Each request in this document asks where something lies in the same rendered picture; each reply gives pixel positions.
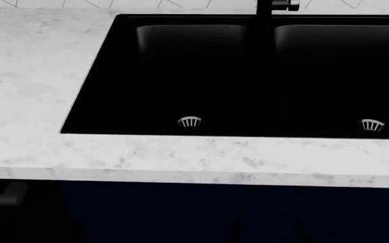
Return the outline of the silver sink drain strainer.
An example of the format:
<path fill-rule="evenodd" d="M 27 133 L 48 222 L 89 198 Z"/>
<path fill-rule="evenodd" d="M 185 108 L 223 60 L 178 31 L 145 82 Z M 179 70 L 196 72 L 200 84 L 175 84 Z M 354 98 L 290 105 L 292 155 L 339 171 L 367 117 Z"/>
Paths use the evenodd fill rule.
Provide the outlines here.
<path fill-rule="evenodd" d="M 379 132 L 385 124 L 374 119 L 362 119 L 361 125 L 365 131 Z"/>
<path fill-rule="evenodd" d="M 195 128 L 201 125 L 202 119 L 200 117 L 188 116 L 178 119 L 178 125 L 183 128 Z"/>

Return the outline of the black double basin sink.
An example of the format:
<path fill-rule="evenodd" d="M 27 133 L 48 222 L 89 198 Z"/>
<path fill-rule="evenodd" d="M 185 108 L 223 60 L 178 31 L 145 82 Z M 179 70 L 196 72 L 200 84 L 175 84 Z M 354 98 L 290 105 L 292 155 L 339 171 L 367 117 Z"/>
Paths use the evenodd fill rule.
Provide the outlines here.
<path fill-rule="evenodd" d="M 120 14 L 60 132 L 389 139 L 389 16 Z"/>

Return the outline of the dark blue base cabinet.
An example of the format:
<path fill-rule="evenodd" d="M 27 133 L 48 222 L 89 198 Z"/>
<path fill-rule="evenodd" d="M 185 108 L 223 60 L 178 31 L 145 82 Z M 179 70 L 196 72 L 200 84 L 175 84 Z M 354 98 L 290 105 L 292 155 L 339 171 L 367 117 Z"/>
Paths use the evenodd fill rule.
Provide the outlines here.
<path fill-rule="evenodd" d="M 389 243 L 389 188 L 18 183 L 0 243 Z"/>

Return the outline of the black kitchen faucet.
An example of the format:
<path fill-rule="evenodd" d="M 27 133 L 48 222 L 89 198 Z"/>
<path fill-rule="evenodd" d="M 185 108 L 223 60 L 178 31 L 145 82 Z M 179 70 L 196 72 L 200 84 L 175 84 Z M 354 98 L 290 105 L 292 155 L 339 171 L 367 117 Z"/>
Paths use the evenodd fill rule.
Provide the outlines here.
<path fill-rule="evenodd" d="M 256 0 L 256 16 L 270 16 L 272 11 L 298 11 L 301 0 Z"/>

